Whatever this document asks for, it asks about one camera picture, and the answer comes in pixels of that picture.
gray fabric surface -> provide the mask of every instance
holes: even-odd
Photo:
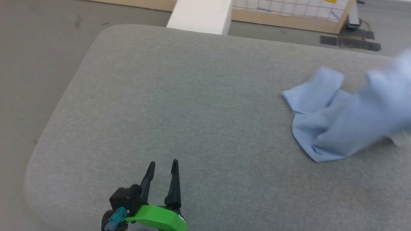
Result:
[[[179,160],[189,230],[409,230],[410,150],[380,143],[318,164],[291,134],[283,90],[320,65],[352,92],[386,57],[142,25],[100,34],[29,163],[45,222],[98,230],[108,198],[156,161],[161,205]]]

wooden board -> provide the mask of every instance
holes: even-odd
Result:
[[[172,12],[176,1],[173,0],[87,0],[95,2],[105,2],[118,5],[126,5],[133,7],[142,7],[148,9],[156,9]],[[265,25],[274,25],[302,30],[312,30],[325,32],[330,34],[339,34],[345,20],[347,19],[349,10],[354,4],[355,0],[349,0],[349,3],[344,10],[341,20],[333,22],[328,20],[321,20],[317,18],[306,18],[297,16],[281,16],[278,14],[270,14],[265,12],[247,11],[233,9],[232,20],[259,23]]]

